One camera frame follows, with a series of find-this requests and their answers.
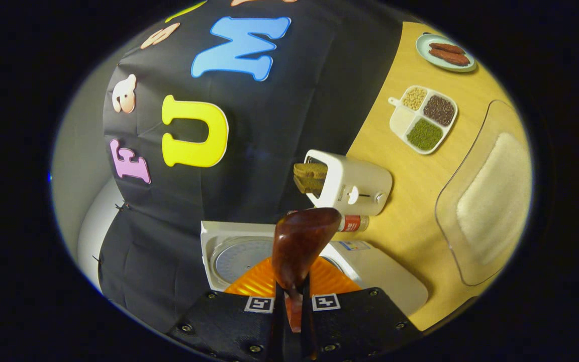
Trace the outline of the brown bread slice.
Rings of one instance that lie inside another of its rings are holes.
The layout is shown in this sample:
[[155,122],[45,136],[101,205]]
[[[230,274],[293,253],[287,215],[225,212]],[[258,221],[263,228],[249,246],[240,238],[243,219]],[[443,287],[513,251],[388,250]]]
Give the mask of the brown bread slice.
[[328,166],[324,163],[294,163],[294,176],[302,179],[324,180],[328,174]]
[[320,197],[325,183],[324,179],[301,178],[297,175],[294,175],[293,179],[299,192],[302,194],[313,194],[317,198]]

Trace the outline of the clear plastic container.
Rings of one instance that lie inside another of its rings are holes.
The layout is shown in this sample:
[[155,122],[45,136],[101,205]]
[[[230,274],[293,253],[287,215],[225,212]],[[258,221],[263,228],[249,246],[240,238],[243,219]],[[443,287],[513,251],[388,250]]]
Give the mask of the clear plastic container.
[[464,234],[462,233],[456,215],[457,204],[464,194],[469,184],[471,184],[478,174],[480,168],[492,150],[496,139],[501,133],[510,133],[528,151],[531,160],[531,199],[529,210],[532,204],[533,189],[533,165],[532,156],[529,151],[528,140],[522,125],[521,119],[513,106],[504,101],[494,100],[489,103],[486,115],[481,123],[478,134],[473,141],[469,151],[464,156],[459,167],[442,188],[436,200],[436,221],[443,236],[448,243],[448,248],[455,259],[459,271],[460,279],[467,286],[478,286],[490,278],[494,277],[505,265],[515,251],[528,222],[528,216],[524,228],[517,241],[513,241],[499,254],[494,261],[487,265],[479,264],[471,250]]

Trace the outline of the red sausage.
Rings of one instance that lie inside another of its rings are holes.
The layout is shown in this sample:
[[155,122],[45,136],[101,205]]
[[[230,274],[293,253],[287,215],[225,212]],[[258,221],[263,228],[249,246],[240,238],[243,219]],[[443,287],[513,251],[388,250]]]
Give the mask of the red sausage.
[[450,64],[457,66],[468,66],[471,65],[471,61],[464,54],[452,53],[450,51],[445,51],[441,49],[432,48],[428,51],[430,55],[442,59]]
[[436,50],[440,50],[440,51],[446,51],[448,53],[453,53],[453,54],[460,54],[460,55],[464,55],[465,51],[464,49],[460,48],[459,46],[455,46],[453,44],[446,44],[446,43],[430,43],[428,44],[430,46],[430,48],[432,49],[436,49]]

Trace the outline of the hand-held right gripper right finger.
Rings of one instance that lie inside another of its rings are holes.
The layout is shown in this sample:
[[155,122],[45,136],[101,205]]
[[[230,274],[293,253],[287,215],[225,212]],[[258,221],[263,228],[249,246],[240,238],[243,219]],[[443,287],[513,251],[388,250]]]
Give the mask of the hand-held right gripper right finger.
[[305,295],[301,362],[372,362],[421,337],[386,291],[343,273],[310,273]]

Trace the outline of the clear water bottle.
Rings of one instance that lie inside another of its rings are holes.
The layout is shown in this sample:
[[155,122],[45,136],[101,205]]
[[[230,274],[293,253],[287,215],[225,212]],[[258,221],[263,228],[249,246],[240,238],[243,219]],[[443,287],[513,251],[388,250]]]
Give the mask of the clear water bottle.
[[345,215],[334,208],[311,208],[287,213],[278,223],[292,232],[359,232],[368,227],[368,216]]

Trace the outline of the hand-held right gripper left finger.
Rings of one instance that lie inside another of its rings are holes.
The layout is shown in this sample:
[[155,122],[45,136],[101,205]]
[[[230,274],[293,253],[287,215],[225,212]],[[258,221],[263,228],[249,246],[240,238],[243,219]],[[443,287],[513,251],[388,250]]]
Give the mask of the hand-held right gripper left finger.
[[273,362],[273,349],[283,333],[277,291],[267,257],[225,291],[203,293],[167,337],[213,362]]

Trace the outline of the white rice cooker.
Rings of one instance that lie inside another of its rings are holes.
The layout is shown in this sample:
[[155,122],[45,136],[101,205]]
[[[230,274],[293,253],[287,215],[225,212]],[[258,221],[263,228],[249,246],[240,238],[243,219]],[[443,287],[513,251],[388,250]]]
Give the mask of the white rice cooker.
[[[275,225],[202,221],[202,261],[211,290],[223,292],[272,255]],[[386,253],[362,240],[333,240],[320,253],[361,288],[381,288],[411,316],[428,299],[424,284]]]

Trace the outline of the white divided bean dish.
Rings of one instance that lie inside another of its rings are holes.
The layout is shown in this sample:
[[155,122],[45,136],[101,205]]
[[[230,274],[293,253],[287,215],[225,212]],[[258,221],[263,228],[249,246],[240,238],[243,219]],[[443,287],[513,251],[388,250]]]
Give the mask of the white divided bean dish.
[[388,103],[394,108],[390,130],[419,154],[434,153],[459,114],[455,100],[422,85],[408,87],[401,98],[389,97]]

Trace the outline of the pale green plate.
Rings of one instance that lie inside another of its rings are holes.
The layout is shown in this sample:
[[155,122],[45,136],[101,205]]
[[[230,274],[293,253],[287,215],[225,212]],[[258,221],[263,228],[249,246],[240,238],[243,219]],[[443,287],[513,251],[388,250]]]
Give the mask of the pale green plate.
[[423,59],[427,60],[430,64],[437,66],[438,68],[446,69],[453,72],[472,72],[477,68],[477,63],[474,57],[465,51],[464,56],[468,59],[467,65],[457,65],[450,63],[444,59],[436,57],[430,53],[433,43],[448,44],[451,46],[457,46],[452,40],[436,34],[423,34],[418,37],[416,41],[416,50]]

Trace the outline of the black backdrop cloth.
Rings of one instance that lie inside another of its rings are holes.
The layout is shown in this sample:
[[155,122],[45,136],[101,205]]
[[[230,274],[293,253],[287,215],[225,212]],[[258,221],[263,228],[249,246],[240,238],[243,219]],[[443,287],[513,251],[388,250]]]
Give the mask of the black backdrop cloth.
[[101,246],[99,284],[159,332],[210,289],[202,221],[274,224],[310,208],[294,163],[310,149],[347,153],[404,22],[383,0],[198,1],[131,41],[103,106],[126,206]]

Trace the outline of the white rice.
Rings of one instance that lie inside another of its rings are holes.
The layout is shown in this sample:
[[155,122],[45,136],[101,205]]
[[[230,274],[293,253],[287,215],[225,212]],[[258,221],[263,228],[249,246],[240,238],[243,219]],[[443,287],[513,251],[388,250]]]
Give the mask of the white rice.
[[510,133],[501,133],[460,197],[456,215],[471,254],[487,265],[517,241],[531,199],[531,160]]

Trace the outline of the white toaster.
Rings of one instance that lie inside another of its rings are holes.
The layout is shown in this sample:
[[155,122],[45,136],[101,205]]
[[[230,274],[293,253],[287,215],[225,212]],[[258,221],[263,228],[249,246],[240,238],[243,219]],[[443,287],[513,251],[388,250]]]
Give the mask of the white toaster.
[[320,195],[308,193],[315,208],[335,208],[344,215],[377,216],[393,187],[391,173],[371,162],[311,149],[307,163],[328,168]]

